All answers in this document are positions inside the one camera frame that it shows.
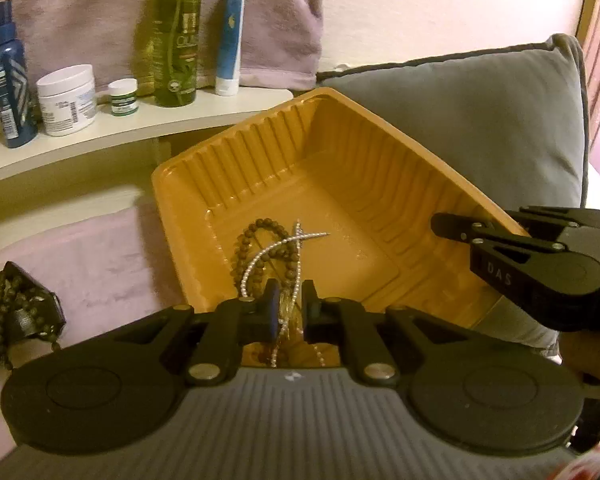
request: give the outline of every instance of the blue spray bottle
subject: blue spray bottle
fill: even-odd
[[[26,144],[38,131],[29,103],[24,47],[11,19],[11,0],[0,2],[0,122],[9,148]]]

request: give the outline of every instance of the white wall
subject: white wall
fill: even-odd
[[[582,0],[325,0],[320,70],[574,34]]]

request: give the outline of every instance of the white jar lid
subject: white jar lid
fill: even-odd
[[[127,95],[138,91],[138,80],[128,77],[109,83],[109,95]]]
[[[63,94],[87,83],[93,83],[93,66],[74,65],[47,74],[36,83],[39,97]]]

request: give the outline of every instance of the white shelf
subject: white shelf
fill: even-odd
[[[140,100],[139,110],[130,116],[114,117],[108,107],[99,107],[93,124],[64,137],[50,137],[42,131],[28,144],[9,149],[0,142],[0,180],[59,160],[119,146],[135,140],[229,126],[289,99],[288,90],[240,88],[238,95],[219,97],[212,91],[198,91],[195,102],[179,108],[161,108],[152,98]]]

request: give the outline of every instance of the blue spray nozzle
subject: blue spray nozzle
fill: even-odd
[[[0,2],[0,27],[11,23],[13,17],[11,15],[11,0],[4,0]]]

